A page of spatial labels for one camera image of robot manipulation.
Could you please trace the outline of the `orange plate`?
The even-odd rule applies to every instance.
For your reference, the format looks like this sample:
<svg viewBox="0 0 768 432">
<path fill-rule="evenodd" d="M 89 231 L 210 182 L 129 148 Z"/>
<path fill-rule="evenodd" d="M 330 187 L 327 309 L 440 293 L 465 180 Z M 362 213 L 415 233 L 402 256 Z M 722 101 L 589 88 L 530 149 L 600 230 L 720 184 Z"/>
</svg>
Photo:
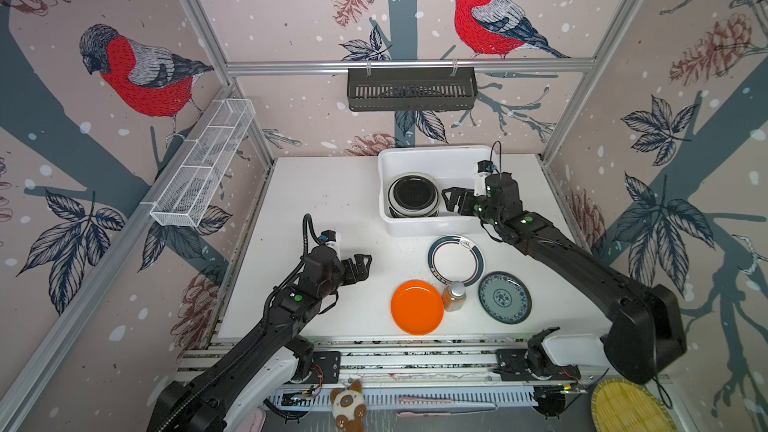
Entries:
<svg viewBox="0 0 768 432">
<path fill-rule="evenodd" d="M 405 333 L 424 336 L 434 332 L 444 316 L 443 302 L 438 290 L 422 280 L 410 280 L 394 292 L 391 315 Z"/>
</svg>

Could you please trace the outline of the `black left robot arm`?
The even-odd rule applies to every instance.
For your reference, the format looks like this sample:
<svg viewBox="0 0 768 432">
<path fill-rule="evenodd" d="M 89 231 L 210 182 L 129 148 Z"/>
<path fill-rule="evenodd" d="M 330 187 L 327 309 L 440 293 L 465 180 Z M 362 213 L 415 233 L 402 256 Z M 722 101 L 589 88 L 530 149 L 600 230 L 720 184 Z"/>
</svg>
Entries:
<svg viewBox="0 0 768 432">
<path fill-rule="evenodd" d="M 268 294 L 262 318 L 224 357 L 187 384 L 168 385 L 158 396 L 149 431 L 224 431 L 235 424 L 237 399 L 268 361 L 285 349 L 294 361 L 284 383 L 303 368 L 312 368 L 314 346 L 300 336 L 305 326 L 326 311 L 323 300 L 338 289 L 365 281 L 373 258 L 356 254 L 341 260 L 327 245 L 306 253 L 288 276 Z"/>
</svg>

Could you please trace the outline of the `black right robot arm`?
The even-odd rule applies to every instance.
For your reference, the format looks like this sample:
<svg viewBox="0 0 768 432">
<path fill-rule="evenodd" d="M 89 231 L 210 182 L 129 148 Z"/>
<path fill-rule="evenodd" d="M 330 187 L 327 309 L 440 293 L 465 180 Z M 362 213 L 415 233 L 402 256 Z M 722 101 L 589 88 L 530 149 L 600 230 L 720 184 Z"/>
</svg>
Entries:
<svg viewBox="0 0 768 432">
<path fill-rule="evenodd" d="M 645 384 L 687 352 L 673 292 L 601 264 L 550 220 L 525 210 L 511 174 L 488 175 L 480 192 L 450 187 L 441 195 L 448 211 L 493 227 L 501 242 L 548 266 L 589 298 L 611 322 L 600 342 L 610 366 L 625 379 Z"/>
</svg>

